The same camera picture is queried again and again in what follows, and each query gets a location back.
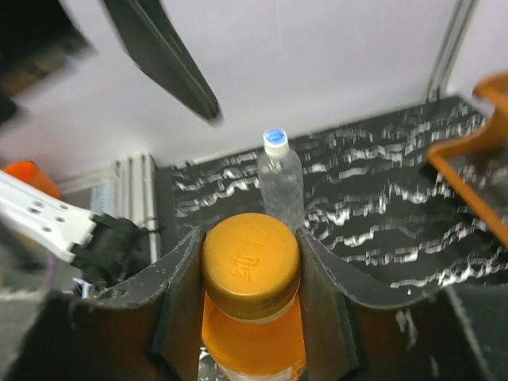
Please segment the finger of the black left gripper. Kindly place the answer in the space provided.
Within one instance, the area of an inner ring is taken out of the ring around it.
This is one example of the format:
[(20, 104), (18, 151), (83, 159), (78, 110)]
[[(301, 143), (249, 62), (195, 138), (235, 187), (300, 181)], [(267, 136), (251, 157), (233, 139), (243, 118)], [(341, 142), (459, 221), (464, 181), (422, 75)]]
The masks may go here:
[(216, 125), (220, 104), (159, 0), (104, 0), (123, 47), (140, 71), (188, 110)]

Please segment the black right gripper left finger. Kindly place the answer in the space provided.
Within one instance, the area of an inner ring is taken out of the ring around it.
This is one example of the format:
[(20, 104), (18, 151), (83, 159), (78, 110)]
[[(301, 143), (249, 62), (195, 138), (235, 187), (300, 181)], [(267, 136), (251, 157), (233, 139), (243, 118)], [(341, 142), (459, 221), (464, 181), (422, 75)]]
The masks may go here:
[(1, 293), (4, 380), (195, 380), (206, 232), (96, 298), (57, 290)]

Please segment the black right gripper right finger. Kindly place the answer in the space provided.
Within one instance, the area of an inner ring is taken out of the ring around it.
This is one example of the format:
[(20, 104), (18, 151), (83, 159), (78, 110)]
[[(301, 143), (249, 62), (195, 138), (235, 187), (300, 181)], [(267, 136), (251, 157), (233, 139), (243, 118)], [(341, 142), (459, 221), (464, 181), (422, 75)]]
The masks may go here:
[(311, 380), (504, 380), (507, 289), (455, 284), (413, 298), (297, 232)]

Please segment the orange juice bottle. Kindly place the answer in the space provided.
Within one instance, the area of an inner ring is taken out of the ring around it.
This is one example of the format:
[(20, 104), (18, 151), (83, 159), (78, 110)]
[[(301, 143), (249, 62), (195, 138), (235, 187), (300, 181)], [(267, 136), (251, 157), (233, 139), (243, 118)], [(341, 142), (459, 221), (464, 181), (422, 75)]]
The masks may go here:
[(202, 340), (231, 380), (298, 380), (306, 370), (298, 298), (279, 318), (249, 324), (223, 314), (206, 296)]

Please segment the orange bottle cap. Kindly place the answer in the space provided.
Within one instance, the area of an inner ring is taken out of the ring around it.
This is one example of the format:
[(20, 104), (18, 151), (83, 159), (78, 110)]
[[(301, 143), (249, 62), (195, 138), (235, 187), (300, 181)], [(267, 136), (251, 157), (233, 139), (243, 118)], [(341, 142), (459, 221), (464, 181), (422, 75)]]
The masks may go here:
[(294, 233), (266, 214), (238, 214), (219, 223), (202, 246), (206, 292), (238, 321), (280, 314), (297, 294), (300, 256)]

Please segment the white blue bottle cap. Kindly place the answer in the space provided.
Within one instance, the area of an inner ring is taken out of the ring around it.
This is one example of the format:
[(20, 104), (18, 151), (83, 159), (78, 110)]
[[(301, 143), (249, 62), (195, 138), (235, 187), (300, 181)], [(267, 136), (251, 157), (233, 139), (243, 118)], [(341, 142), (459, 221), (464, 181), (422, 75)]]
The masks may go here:
[(264, 151), (270, 157), (283, 157), (289, 151), (289, 141), (283, 129), (269, 129), (263, 134)]

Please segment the clear plastic bottle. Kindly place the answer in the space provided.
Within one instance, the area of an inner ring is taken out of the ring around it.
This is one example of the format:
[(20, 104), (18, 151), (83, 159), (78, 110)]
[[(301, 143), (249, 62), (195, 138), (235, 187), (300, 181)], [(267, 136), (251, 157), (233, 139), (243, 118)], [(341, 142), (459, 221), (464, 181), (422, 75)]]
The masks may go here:
[(266, 214), (292, 232), (304, 226), (302, 163), (295, 150), (270, 157), (263, 150), (257, 160), (257, 178)]

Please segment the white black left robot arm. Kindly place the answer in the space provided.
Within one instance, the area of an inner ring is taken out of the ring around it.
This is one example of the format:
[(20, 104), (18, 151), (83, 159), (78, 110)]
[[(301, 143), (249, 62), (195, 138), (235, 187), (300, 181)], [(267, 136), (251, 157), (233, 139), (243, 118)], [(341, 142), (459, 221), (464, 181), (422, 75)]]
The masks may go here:
[[(130, 58), (156, 84), (208, 122), (221, 118), (218, 100), (175, 31), (159, 1), (106, 1), (106, 9)], [(114, 284), (147, 263), (137, 258), (139, 243), (152, 229), (127, 218), (95, 214), (67, 204), (3, 172), (1, 242), (16, 267), (37, 267), (15, 232), (80, 269), (90, 283)]]

